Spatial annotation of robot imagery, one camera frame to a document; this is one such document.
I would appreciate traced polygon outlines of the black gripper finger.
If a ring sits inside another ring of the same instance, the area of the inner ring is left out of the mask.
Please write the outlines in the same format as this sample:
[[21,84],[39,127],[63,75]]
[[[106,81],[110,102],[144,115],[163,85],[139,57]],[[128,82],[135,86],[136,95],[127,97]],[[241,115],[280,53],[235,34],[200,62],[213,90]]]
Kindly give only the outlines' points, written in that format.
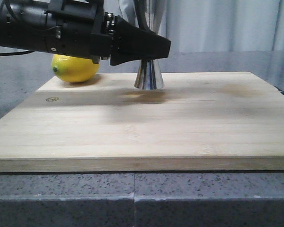
[[116,17],[110,65],[116,66],[135,60],[167,58],[171,41],[151,30],[132,26],[120,16]]
[[133,0],[135,14],[138,21],[138,26],[141,30],[151,32],[150,29],[150,12],[151,12],[151,0]]

